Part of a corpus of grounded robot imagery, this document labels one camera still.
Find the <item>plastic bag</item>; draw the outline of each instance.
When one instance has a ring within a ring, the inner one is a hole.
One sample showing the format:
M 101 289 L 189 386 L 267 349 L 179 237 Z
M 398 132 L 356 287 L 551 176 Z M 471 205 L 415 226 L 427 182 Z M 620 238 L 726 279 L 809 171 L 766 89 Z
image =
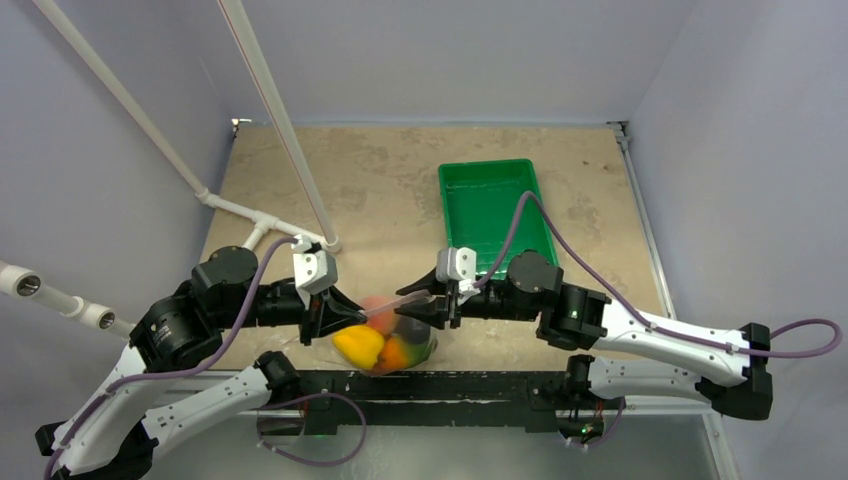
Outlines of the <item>plastic bag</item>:
M 368 313 L 389 302 L 386 297 L 367 297 L 362 306 Z M 332 340 L 336 352 L 348 364 L 368 375 L 386 375 L 420 365 L 438 345 L 433 328 L 391 309 L 370 315 L 362 325 L 336 332 Z

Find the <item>gray wall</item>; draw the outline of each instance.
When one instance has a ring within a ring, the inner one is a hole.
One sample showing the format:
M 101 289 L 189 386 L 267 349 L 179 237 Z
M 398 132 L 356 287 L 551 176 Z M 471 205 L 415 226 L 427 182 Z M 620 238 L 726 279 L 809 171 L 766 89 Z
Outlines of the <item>gray wall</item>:
M 848 3 L 701 1 L 633 117 L 679 316 L 848 328 Z M 775 342 L 818 346 L 827 330 Z M 848 348 L 773 360 L 766 423 L 727 421 L 745 479 L 845 478 Z
M 110 3 L 63 6 L 217 188 L 229 116 L 174 12 Z M 211 211 L 28 1 L 0 0 L 0 65 L 0 259 L 137 320 L 186 278 Z M 0 322 L 2 476 L 39 478 L 35 429 L 70 416 L 121 343 L 5 296 Z
M 694 0 L 245 0 L 300 123 L 629 118 Z M 177 0 L 234 115 L 267 119 L 216 2 Z

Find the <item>table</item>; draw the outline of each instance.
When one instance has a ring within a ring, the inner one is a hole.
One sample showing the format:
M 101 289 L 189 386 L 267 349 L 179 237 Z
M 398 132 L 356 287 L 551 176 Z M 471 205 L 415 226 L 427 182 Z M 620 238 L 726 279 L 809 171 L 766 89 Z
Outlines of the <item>table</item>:
M 662 313 L 651 257 L 621 151 L 607 128 L 306 127 L 297 129 L 318 189 L 338 231 L 337 286 L 353 300 L 391 295 L 433 268 L 446 245 L 437 168 L 510 158 L 533 161 L 545 207 L 576 251 L 637 308 Z M 222 198 L 315 232 L 317 221 L 272 127 L 240 126 Z M 202 258 L 241 245 L 252 224 L 217 211 Z M 261 256 L 279 234 L 256 248 Z M 292 276 L 281 250 L 264 282 Z M 602 290 L 557 245 L 565 281 Z M 535 338 L 535 324 L 463 319 L 439 332 L 428 370 L 560 370 L 570 352 Z M 240 370 L 266 350 L 283 350 L 298 369 L 346 364 L 329 339 L 303 347 L 296 327 L 243 330 L 216 369 Z

